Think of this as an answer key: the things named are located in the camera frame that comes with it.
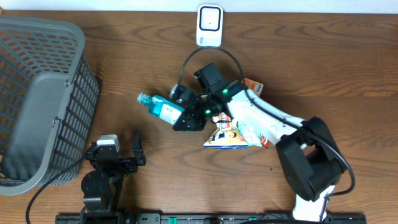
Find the teal mouthwash bottle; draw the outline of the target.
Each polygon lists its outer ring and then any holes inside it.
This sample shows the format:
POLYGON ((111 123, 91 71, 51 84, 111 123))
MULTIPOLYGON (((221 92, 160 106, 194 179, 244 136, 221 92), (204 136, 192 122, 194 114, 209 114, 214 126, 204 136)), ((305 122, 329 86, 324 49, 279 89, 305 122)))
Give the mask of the teal mouthwash bottle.
POLYGON ((137 102, 148 108, 148 111, 152 116, 155 116, 172 126, 184 112, 184 109, 181 106, 172 103, 159 95, 149 96, 147 94, 140 93, 137 97, 137 102))

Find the large white snack bag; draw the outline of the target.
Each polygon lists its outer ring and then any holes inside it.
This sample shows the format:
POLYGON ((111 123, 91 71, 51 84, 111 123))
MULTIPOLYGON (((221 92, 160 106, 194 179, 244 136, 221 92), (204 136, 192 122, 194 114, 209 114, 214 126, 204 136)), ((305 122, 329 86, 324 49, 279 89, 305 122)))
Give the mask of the large white snack bag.
POLYGON ((216 130, 204 143, 204 148, 212 149, 246 149, 248 144, 237 127, 237 121, 226 113, 220 113, 211 119, 216 124, 216 130))

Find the teal wet wipes packet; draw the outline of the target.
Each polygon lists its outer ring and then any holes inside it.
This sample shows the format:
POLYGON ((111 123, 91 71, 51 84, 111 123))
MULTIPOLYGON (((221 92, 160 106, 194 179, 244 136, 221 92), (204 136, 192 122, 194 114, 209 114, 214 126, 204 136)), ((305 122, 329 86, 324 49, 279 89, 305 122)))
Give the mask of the teal wet wipes packet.
POLYGON ((243 135, 243 138, 247 142, 248 146, 262 146, 261 140, 252 126, 244 123, 243 121, 238 121, 237 127, 239 132, 243 135))

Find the red snack packet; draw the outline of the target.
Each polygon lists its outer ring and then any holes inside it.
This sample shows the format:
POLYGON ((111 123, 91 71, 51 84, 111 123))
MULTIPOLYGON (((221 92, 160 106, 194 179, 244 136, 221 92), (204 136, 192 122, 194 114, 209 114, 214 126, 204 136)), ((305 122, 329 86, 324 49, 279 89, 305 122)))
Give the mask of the red snack packet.
POLYGON ((261 135, 261 145, 264 148, 268 149, 269 148, 269 144, 270 144, 269 140, 265 136, 261 135))

